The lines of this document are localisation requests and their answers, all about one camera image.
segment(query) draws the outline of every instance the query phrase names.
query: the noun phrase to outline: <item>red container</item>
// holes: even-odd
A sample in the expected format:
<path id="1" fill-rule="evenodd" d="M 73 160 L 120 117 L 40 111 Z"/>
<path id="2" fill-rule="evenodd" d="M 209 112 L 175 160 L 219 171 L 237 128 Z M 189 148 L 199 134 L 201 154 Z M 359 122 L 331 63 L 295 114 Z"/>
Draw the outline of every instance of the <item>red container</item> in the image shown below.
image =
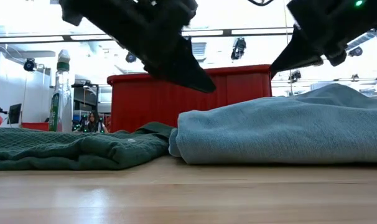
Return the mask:
<path id="1" fill-rule="evenodd" d="M 49 130 L 49 123 L 21 123 L 23 128 L 33 129 L 33 130 L 40 130 L 40 131 L 48 131 Z"/>
<path id="2" fill-rule="evenodd" d="M 216 85 L 211 94 L 155 80 L 148 74 L 113 75 L 111 132 L 134 131 L 151 121 L 177 126 L 180 113 L 210 110 L 271 96 L 269 65 L 211 68 Z"/>

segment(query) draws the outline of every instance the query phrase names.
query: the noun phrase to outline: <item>computer monitor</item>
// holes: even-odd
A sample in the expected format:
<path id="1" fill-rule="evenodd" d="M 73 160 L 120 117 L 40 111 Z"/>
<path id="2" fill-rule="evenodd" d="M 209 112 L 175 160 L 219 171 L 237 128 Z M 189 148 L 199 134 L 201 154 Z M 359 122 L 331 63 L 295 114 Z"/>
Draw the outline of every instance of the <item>computer monitor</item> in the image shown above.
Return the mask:
<path id="1" fill-rule="evenodd" d="M 9 108 L 9 120 L 7 121 L 8 124 L 18 124 L 20 121 L 20 113 L 21 113 L 21 103 L 17 105 L 12 105 Z"/>

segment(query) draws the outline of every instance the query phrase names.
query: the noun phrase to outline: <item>folded fabric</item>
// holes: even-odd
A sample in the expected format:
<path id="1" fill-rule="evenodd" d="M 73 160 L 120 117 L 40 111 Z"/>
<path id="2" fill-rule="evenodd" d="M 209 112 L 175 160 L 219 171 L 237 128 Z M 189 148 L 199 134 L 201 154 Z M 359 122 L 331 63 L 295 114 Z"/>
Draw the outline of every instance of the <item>folded fabric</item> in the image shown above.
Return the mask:
<path id="1" fill-rule="evenodd" d="M 182 113 L 169 151 L 188 164 L 377 162 L 377 99 L 333 84 Z"/>
<path id="2" fill-rule="evenodd" d="M 125 169 L 167 154 L 171 130 L 160 123 L 132 134 L 0 128 L 0 170 Z"/>

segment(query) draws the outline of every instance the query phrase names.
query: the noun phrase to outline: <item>wooden surface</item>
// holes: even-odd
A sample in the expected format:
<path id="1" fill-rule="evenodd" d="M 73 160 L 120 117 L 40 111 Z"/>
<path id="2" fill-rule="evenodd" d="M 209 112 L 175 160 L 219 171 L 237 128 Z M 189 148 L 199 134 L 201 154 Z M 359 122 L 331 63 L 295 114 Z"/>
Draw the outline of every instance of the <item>wooden surface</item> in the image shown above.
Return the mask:
<path id="1" fill-rule="evenodd" d="M 0 223 L 377 223 L 377 168 L 195 167 L 0 172 Z"/>

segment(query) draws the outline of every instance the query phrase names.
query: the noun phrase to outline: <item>ceiling light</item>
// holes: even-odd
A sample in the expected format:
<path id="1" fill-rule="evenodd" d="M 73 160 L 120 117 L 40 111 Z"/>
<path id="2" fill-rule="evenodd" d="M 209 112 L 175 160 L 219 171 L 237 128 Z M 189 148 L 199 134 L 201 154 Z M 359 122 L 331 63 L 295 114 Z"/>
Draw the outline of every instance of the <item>ceiling light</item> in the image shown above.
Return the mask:
<path id="1" fill-rule="evenodd" d="M 100 34 L 100 35 L 73 35 L 71 36 L 73 40 L 112 40 L 109 35 Z"/>
<path id="2" fill-rule="evenodd" d="M 63 41 L 63 37 L 6 37 L 0 38 L 1 43 L 17 43 L 17 42 L 57 42 Z"/>
<path id="3" fill-rule="evenodd" d="M 183 36 L 201 37 L 210 35 L 223 35 L 223 30 L 183 31 Z"/>
<path id="4" fill-rule="evenodd" d="M 291 34 L 294 28 L 271 28 L 271 29 L 238 29 L 232 30 L 233 35 L 251 35 L 251 34 Z"/>

